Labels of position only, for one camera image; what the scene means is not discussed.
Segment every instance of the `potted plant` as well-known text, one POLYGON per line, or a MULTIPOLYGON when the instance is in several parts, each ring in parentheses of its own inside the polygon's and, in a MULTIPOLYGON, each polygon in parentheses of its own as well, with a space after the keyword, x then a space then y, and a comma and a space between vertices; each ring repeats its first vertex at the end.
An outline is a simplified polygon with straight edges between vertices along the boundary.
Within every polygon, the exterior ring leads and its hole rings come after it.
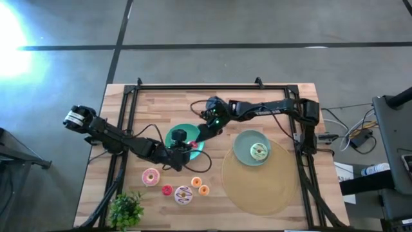
POLYGON ((140 206, 142 194, 132 192, 119 194, 110 205, 109 221, 110 226, 121 231, 135 226, 140 222, 144 208, 140 206))

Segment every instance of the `paper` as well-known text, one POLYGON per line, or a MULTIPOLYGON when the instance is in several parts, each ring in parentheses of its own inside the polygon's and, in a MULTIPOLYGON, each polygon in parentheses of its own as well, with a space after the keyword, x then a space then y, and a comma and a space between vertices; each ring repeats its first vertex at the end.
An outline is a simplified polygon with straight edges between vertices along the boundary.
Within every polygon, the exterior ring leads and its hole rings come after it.
MULTIPOLYGON (((353 166, 335 162, 335 168, 339 182, 353 179, 353 166)), ((355 194, 343 196, 343 201, 356 204, 355 194)))

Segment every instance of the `butcher block tabletop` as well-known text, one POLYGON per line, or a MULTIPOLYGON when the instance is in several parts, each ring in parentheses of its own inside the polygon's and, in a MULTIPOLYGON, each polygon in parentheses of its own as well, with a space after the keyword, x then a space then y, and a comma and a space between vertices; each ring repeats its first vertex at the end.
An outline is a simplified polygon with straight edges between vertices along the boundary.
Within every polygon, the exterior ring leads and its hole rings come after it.
MULTIPOLYGON (((302 83, 296 85, 299 87, 300 98, 319 102, 315 84, 302 83)), ((108 122, 113 125, 117 125, 124 86, 125 84, 109 84, 104 95, 100 116, 107 118, 108 122)), ((165 138, 167 132, 177 124, 197 125, 203 123, 204 121, 190 110, 189 105, 194 101, 208 99, 212 96, 218 96, 224 101, 233 99, 258 103, 282 100, 285 98, 285 93, 283 90, 139 90, 133 131, 138 133, 148 124, 156 124, 163 138, 165 138)), ((131 98, 129 97, 127 102, 123 129, 127 127, 131 98)), ((198 111, 204 110, 204 108, 204 102, 194 105, 194 109, 198 111)), ((277 115, 277 118, 284 129, 291 133, 288 116, 277 115)), ((274 118, 270 115, 256 117, 242 123, 230 122, 221 135, 205 141, 203 150, 212 157, 213 163, 212 168, 206 173, 193 173, 185 168, 181 172, 173 169, 162 171, 161 164, 152 164, 137 158, 136 155, 129 152, 123 190, 125 192, 140 191, 145 193, 141 203, 145 208, 144 216, 139 225, 129 230, 307 229, 300 184, 288 207, 269 216, 246 213, 235 206, 226 196, 221 177, 223 158, 231 149, 236 136, 245 130, 257 130, 264 133, 268 139, 282 145, 290 152, 290 155, 294 156, 292 140, 279 129, 274 122, 274 118), (154 187, 145 187, 142 182, 142 173, 147 168, 156 168, 160 172, 160 182, 154 187), (208 196, 195 195, 190 204, 180 206, 174 201, 173 196, 164 196, 162 194, 163 185, 170 184, 173 189, 183 185, 190 186, 191 179, 195 176, 201 177, 203 183, 210 187, 208 196)), ((324 121, 321 117, 316 127, 316 133, 324 131, 324 121)), ((154 128, 148 128, 141 136, 159 139, 154 128)), ((103 151, 101 146, 94 146, 90 158, 101 154, 103 151)), ((74 226, 79 226, 86 221, 102 200, 109 163, 110 155, 106 154, 93 160, 88 165, 74 226)), ((207 157, 200 155, 190 161, 188 166, 201 170, 207 168, 208 163, 207 157)), ((314 164, 322 198, 337 217, 346 225, 349 225, 333 157, 330 153, 319 151, 314 155, 314 164)), ((311 196, 310 202, 315 225, 319 225, 315 202, 311 196)))

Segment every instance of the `red toy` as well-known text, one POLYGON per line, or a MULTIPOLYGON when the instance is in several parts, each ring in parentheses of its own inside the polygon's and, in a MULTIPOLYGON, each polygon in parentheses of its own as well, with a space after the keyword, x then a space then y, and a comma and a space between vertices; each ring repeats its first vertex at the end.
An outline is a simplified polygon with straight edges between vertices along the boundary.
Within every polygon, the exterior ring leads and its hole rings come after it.
POLYGON ((169 196, 173 192, 173 187, 171 185, 166 184, 162 188, 162 193, 166 196, 169 196))
POLYGON ((192 148, 198 148, 198 144, 195 141, 190 141, 189 145, 192 145, 192 148))

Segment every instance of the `round tan placemat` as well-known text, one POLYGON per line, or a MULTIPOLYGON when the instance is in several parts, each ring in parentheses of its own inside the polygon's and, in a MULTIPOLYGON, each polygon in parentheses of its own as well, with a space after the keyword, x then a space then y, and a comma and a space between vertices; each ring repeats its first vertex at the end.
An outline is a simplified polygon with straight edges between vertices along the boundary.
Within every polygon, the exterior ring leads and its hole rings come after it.
POLYGON ((299 181, 295 156, 270 141, 268 160, 260 166, 242 164, 231 149, 223 160, 222 180, 226 195, 243 211, 272 215, 293 199, 299 181))

